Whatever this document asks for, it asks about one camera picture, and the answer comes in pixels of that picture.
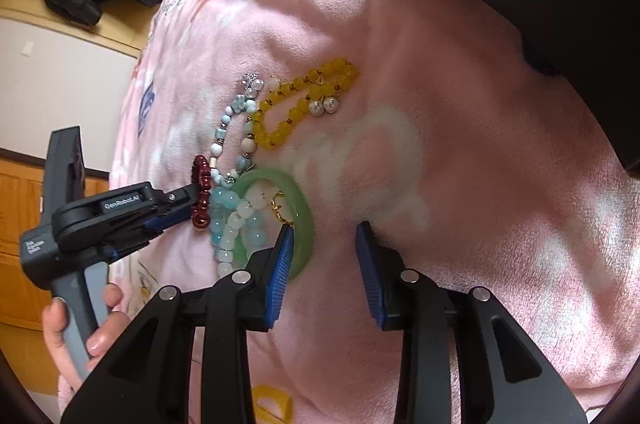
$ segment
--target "red bead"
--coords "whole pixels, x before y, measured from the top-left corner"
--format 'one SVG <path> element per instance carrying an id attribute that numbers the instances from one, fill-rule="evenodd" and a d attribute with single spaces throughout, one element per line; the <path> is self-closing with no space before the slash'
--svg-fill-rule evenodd
<path id="1" fill-rule="evenodd" d="M 191 223 L 196 229 L 206 229 L 209 226 L 210 221 L 211 219 L 209 218 L 209 216 L 206 216 L 206 217 L 197 216 L 192 218 Z"/>

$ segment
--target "beaded bracelet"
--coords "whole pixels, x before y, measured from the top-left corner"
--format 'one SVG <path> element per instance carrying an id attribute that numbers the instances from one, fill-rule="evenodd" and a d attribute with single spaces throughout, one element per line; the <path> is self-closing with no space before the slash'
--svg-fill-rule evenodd
<path id="1" fill-rule="evenodd" d="M 260 101 L 258 110 L 251 115 L 255 142 L 261 148 L 274 149 L 284 144 L 293 131 L 294 125 L 302 121 L 307 112 L 316 116 L 322 115 L 323 112 L 333 114 L 340 108 L 340 102 L 336 96 L 348 91 L 357 76 L 356 67 L 344 58 L 324 63 L 319 70 L 311 69 L 305 77 L 295 78 L 289 83 L 281 83 L 272 76 L 268 83 L 269 96 Z M 309 88 L 308 93 L 289 110 L 287 119 L 279 122 L 277 128 L 268 133 L 264 127 L 264 115 L 274 105 L 306 88 Z"/>

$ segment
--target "pearl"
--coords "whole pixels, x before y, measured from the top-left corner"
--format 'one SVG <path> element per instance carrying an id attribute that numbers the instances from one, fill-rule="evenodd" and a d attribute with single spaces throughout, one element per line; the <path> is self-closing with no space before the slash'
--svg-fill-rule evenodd
<path id="1" fill-rule="evenodd" d="M 236 211 L 238 212 L 238 215 L 240 215 L 242 218 L 247 219 L 254 214 L 255 210 L 254 210 L 254 207 L 252 207 L 252 205 L 249 204 L 249 201 L 241 200 L 238 203 L 238 207 L 236 208 Z"/>
<path id="2" fill-rule="evenodd" d="M 311 112 L 312 115 L 318 117 L 318 115 L 322 115 L 322 113 L 324 112 L 324 107 L 318 100 L 309 101 L 309 112 Z"/>
<path id="3" fill-rule="evenodd" d="M 267 90 L 270 92 L 277 92 L 280 90 L 280 80 L 277 76 L 271 76 L 267 81 Z"/>
<path id="4" fill-rule="evenodd" d="M 232 261 L 234 261 L 234 254 L 233 251 L 224 251 L 223 249 L 221 249 L 216 253 L 216 258 L 218 258 L 218 261 L 226 261 L 226 263 L 231 263 Z"/>
<path id="5" fill-rule="evenodd" d="M 246 225 L 249 227 L 260 227 L 264 223 L 264 217 L 262 216 L 262 213 L 260 213 L 260 211 L 257 211 L 255 209 L 250 217 L 248 218 L 243 217 L 243 218 L 246 218 Z"/>
<path id="6" fill-rule="evenodd" d="M 242 155 L 238 155 L 236 157 L 236 169 L 238 169 L 239 171 L 244 171 L 248 169 L 249 166 L 251 166 L 251 160 L 246 159 Z"/>
<path id="7" fill-rule="evenodd" d="M 226 223 L 231 226 L 233 229 L 240 229 L 244 226 L 244 218 L 242 218 L 235 211 L 229 215 Z"/>
<path id="8" fill-rule="evenodd" d="M 240 201 L 240 197 L 238 193 L 235 191 L 225 191 L 225 194 L 222 197 L 221 204 L 228 209 L 236 209 L 238 207 L 238 202 Z"/>
<path id="9" fill-rule="evenodd" d="M 330 114 L 333 114 L 335 111 L 337 111 L 337 109 L 340 108 L 340 101 L 338 101 L 336 98 L 325 98 L 322 106 L 324 107 L 324 110 L 326 110 Z"/>
<path id="10" fill-rule="evenodd" d="M 242 143 L 240 143 L 240 149 L 243 153 L 253 153 L 255 151 L 256 145 L 253 139 L 244 138 Z"/>
<path id="11" fill-rule="evenodd" d="M 232 251 L 236 247 L 236 238 L 235 237 L 225 237 L 224 235 L 220 239 L 220 249 L 224 251 Z"/>
<path id="12" fill-rule="evenodd" d="M 255 112 L 257 112 L 258 110 L 258 103 L 256 103 L 254 100 L 246 100 L 244 102 L 244 108 L 247 114 L 255 114 Z"/>
<path id="13" fill-rule="evenodd" d="M 233 266 L 230 263 L 227 263 L 226 261 L 221 261 L 218 264 L 218 276 L 220 276 L 221 278 L 228 276 L 233 271 L 234 271 Z"/>
<path id="14" fill-rule="evenodd" d="M 239 232 L 240 231 L 238 231 L 237 229 L 233 229 L 231 226 L 225 226 L 225 230 L 222 232 L 222 236 L 224 238 L 234 239 L 236 238 L 236 236 L 238 236 Z"/>
<path id="15" fill-rule="evenodd" d="M 213 143 L 209 148 L 209 152 L 213 157 L 220 157 L 223 150 L 224 148 L 222 147 L 222 145 L 218 143 Z"/>

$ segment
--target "pearl charm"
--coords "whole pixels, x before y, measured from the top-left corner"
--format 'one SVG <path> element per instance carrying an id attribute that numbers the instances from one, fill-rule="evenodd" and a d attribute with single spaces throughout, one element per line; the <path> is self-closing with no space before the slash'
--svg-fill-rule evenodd
<path id="1" fill-rule="evenodd" d="M 324 112 L 324 107 L 318 100 L 309 101 L 309 112 L 311 112 L 311 115 L 318 117 L 318 115 L 322 115 Z"/>
<path id="2" fill-rule="evenodd" d="M 340 108 L 340 101 L 333 97 L 325 98 L 324 102 L 322 102 L 322 106 L 324 107 L 324 110 L 326 110 L 330 114 L 333 114 Z"/>
<path id="3" fill-rule="evenodd" d="M 220 157 L 220 155 L 222 155 L 222 150 L 222 145 L 218 143 L 213 143 L 211 145 L 211 148 L 209 148 L 209 151 L 213 157 Z"/>
<path id="4" fill-rule="evenodd" d="M 249 139 L 248 137 L 242 140 L 240 143 L 240 149 L 243 153 L 253 153 L 255 151 L 255 141 L 253 139 Z"/>

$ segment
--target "pink blanket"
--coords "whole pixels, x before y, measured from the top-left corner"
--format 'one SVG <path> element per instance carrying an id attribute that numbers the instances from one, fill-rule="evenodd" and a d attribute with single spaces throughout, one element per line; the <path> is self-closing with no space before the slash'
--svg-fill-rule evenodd
<path id="1" fill-rule="evenodd" d="M 492 289 L 583 406 L 604 404 L 640 354 L 640 186 L 567 81 L 532 70 L 518 31 L 480 0 L 165 0 L 111 187 L 187 183 L 242 74 L 292 79 L 337 56 L 361 70 L 340 110 L 256 154 L 296 179 L 317 235 L 275 328 L 250 337 L 254 386 L 292 402 L 273 422 L 392 421 L 401 335 L 367 310 L 353 245 L 364 219 L 439 285 Z M 240 137 L 235 121 L 224 169 Z M 132 315 L 143 287 L 209 286 L 209 234 L 174 227 L 113 278 Z"/>

